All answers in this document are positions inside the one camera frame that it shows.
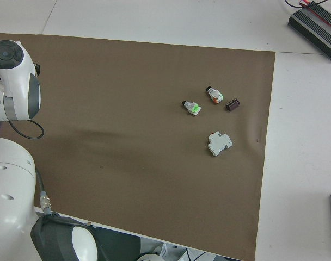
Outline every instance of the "white table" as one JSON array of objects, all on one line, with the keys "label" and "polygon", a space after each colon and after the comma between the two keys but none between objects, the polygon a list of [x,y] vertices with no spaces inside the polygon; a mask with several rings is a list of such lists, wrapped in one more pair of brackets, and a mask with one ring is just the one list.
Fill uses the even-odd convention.
[{"label": "white table", "polygon": [[255,259],[328,261],[331,62],[287,27],[294,11],[283,0],[0,0],[0,33],[276,51]]}]

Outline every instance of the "brown cardboard sheet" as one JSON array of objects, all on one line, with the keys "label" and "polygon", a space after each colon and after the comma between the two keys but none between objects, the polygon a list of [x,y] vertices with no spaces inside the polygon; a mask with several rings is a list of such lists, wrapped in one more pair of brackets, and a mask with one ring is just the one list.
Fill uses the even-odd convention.
[{"label": "brown cardboard sheet", "polygon": [[[162,240],[253,260],[273,52],[49,35],[19,40],[41,65],[41,140],[26,148],[53,210]],[[213,104],[211,85],[225,99]],[[232,112],[224,105],[237,97]],[[191,116],[181,102],[202,109]],[[16,122],[28,135],[38,131]],[[208,136],[233,146],[214,157]]]}]

